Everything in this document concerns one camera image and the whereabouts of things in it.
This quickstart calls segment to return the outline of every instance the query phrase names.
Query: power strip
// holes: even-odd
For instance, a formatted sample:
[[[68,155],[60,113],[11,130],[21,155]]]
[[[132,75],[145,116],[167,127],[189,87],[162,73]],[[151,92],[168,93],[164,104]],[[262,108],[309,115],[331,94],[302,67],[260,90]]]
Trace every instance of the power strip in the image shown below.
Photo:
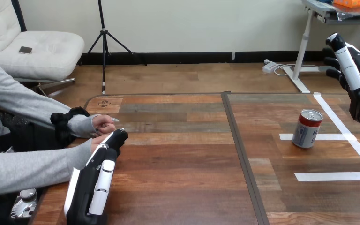
[[[275,62],[270,62],[268,64],[266,64],[264,67],[263,67],[263,72],[265,73],[268,73],[268,74],[271,74],[274,72],[275,69],[277,69],[279,66],[277,63]]]

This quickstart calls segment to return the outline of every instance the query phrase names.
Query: white chair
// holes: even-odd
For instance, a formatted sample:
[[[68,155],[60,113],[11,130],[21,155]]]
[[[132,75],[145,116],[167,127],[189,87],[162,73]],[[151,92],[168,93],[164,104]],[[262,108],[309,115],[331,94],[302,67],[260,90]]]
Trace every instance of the white chair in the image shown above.
[[[11,0],[0,0],[0,66],[20,82],[46,83],[43,88],[75,82],[66,79],[81,57],[85,42],[76,34],[58,31],[20,32]],[[32,48],[21,54],[22,46]]]

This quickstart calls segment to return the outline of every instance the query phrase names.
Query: smartphone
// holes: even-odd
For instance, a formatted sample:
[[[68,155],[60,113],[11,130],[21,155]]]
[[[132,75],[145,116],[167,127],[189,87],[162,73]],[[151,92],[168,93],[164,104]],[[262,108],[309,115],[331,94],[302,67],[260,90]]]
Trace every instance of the smartphone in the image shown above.
[[[31,54],[32,48],[22,46],[19,50],[21,54]]]

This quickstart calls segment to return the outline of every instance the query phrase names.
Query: tripod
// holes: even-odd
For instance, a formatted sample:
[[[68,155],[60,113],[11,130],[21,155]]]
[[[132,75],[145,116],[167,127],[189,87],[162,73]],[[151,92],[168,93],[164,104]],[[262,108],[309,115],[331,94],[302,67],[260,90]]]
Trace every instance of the tripod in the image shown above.
[[[96,41],[93,43],[92,47],[89,49],[88,54],[92,51],[94,46],[96,45],[97,41],[102,37],[103,38],[103,95],[105,95],[105,59],[108,58],[108,56],[111,55],[111,53],[108,51],[108,44],[107,44],[107,35],[110,36],[114,41],[116,41],[119,45],[121,45],[126,51],[128,51],[130,54],[134,54],[131,50],[126,48],[120,41],[118,41],[114,36],[108,32],[108,30],[105,29],[104,26],[104,17],[103,17],[103,10],[101,8],[101,0],[98,0],[98,10],[100,11],[100,20],[101,20],[101,31],[98,35]]]

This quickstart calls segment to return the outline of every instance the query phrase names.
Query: black wrist strap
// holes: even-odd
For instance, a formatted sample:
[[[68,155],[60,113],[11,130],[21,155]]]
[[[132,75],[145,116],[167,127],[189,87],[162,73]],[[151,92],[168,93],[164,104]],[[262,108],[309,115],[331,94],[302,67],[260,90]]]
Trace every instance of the black wrist strap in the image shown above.
[[[56,139],[60,144],[68,146],[75,140],[75,137],[71,135],[71,130],[68,127],[69,120],[75,115],[90,116],[88,111],[82,107],[72,108],[66,114],[55,112],[50,116],[50,121],[56,126]]]

